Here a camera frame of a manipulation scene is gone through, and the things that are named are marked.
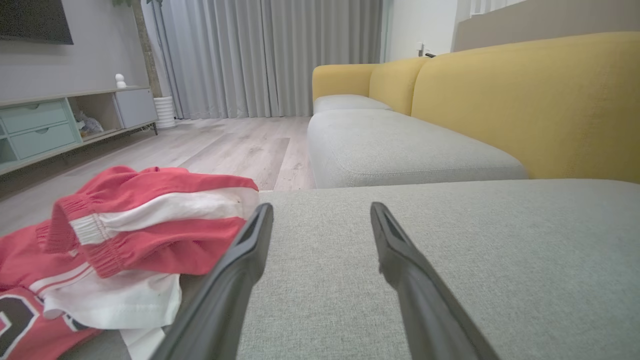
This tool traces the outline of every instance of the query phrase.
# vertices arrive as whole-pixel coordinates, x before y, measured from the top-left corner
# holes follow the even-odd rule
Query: wooden floor
[[[175,129],[124,136],[4,176],[0,235],[49,217],[51,206],[108,167],[184,167],[252,178],[260,190],[314,188],[308,117],[187,120]]]

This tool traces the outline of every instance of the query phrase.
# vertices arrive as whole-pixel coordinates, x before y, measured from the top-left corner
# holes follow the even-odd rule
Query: open shelf
[[[113,102],[113,94],[69,97],[68,101],[74,115],[82,111],[87,117],[97,120],[104,130],[101,133],[84,135],[82,137],[83,143],[122,129],[120,118],[118,117],[118,110]]]
[[[13,152],[9,139],[0,139],[0,168],[10,166],[15,161],[18,161],[18,157]]]

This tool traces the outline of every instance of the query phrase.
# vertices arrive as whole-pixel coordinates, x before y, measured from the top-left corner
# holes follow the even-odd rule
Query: cabinet door
[[[126,90],[115,93],[124,128],[156,121],[156,106],[149,89]]]

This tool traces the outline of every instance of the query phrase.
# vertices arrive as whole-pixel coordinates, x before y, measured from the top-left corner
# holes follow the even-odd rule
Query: mint green drawer
[[[68,121],[61,101],[41,102],[18,108],[0,109],[0,119],[8,133]]]
[[[74,143],[76,139],[69,124],[60,124],[30,133],[12,136],[11,141],[20,159]]]

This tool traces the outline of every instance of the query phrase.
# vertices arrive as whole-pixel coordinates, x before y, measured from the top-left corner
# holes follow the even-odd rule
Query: gray fabric upholstery
[[[528,178],[504,151],[393,111],[318,113],[307,138],[318,188]]]
[[[640,185],[474,181],[273,192],[238,359],[409,359],[369,220],[383,201],[502,360],[640,358]]]
[[[328,110],[366,109],[391,110],[391,107],[366,96],[351,94],[320,96],[314,101],[314,114]]]

